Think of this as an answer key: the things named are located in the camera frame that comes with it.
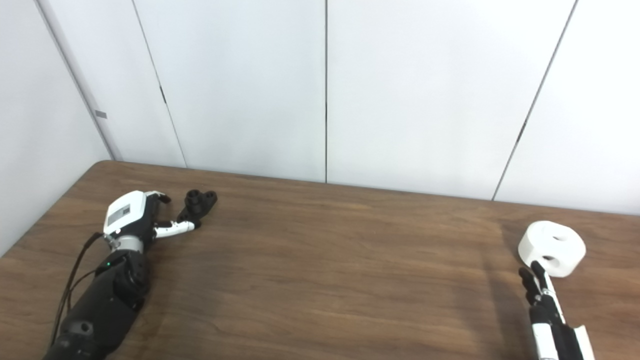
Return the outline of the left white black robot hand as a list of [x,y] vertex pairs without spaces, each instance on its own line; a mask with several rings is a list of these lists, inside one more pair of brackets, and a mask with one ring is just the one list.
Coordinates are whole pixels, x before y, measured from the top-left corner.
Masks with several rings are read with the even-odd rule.
[[107,240],[135,236],[152,242],[196,230],[192,221],[158,221],[160,204],[170,202],[171,198],[159,191],[135,190],[122,195],[107,208],[103,236]]

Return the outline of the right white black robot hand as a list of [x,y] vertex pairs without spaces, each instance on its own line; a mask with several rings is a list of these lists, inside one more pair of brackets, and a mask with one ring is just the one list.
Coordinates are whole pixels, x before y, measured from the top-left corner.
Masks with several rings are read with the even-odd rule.
[[563,314],[551,276],[537,261],[518,270],[526,290],[529,320],[538,360],[594,360],[584,325],[570,326]]

